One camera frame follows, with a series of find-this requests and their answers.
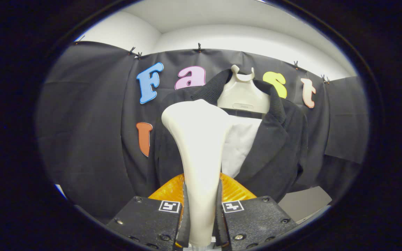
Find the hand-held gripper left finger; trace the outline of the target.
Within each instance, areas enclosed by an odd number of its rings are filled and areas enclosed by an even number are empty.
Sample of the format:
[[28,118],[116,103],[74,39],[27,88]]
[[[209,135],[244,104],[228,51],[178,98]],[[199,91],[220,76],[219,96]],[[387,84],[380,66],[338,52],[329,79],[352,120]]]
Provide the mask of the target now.
[[155,250],[188,247],[190,216],[183,174],[149,197],[135,196],[107,224],[110,230]]

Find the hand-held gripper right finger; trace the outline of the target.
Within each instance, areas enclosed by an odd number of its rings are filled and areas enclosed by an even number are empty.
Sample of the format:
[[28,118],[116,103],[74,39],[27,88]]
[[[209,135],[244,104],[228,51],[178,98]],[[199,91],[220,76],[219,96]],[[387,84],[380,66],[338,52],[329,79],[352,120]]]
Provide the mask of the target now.
[[247,250],[276,240],[297,223],[270,196],[257,197],[220,174],[215,212],[216,244],[222,250]]

